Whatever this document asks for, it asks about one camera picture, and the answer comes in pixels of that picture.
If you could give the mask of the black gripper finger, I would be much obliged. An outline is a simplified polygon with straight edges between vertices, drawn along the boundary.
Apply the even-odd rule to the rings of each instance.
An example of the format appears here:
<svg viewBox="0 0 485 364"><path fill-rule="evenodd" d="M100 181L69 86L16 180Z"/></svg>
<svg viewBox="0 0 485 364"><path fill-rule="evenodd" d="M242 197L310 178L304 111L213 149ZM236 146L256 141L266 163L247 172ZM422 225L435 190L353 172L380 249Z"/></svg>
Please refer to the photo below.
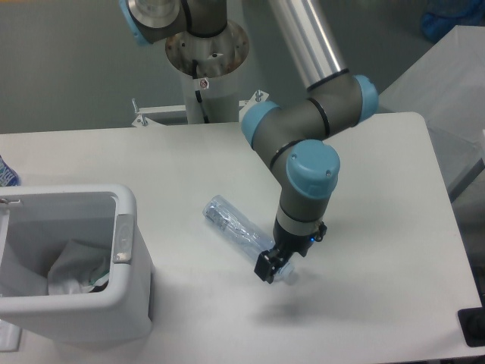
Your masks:
<svg viewBox="0 0 485 364"><path fill-rule="evenodd" d="M262 251L255 263L254 273L268 284L274 282L278 271L283 267L283 258L276 248Z"/></svg>

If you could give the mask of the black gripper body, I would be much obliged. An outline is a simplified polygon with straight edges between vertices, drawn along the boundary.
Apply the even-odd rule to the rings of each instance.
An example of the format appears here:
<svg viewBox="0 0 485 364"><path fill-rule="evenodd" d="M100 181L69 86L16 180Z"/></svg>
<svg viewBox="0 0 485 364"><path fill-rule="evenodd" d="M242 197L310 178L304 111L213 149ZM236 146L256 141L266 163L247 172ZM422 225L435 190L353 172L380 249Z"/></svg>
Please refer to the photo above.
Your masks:
<svg viewBox="0 0 485 364"><path fill-rule="evenodd" d="M321 242L327 232L323 221L318 221L309 233L290 233L276 219L274 223L274 247L269 252L269 261L275 265L285 265L294 253L306 257L308 250L316 242Z"/></svg>

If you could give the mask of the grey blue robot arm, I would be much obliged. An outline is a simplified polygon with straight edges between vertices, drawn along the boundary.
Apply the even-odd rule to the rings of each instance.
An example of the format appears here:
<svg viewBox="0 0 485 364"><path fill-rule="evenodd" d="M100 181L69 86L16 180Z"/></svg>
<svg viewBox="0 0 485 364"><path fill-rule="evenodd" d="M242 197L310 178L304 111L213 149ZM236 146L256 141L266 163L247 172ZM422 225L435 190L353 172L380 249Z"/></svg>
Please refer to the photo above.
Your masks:
<svg viewBox="0 0 485 364"><path fill-rule="evenodd" d="M239 122L279 183L274 246L255 263L255 273L268 283L292 255L305 256L326 234L323 217L340 158L325 140L369 119L378 107L373 83L349 72L318 2L272 1L270 8L308 97L290 108L259 101L241 115L233 75L247 59L249 39L228 18L226 2L120 2L138 43L164 41L181 78L188 122Z"/></svg>

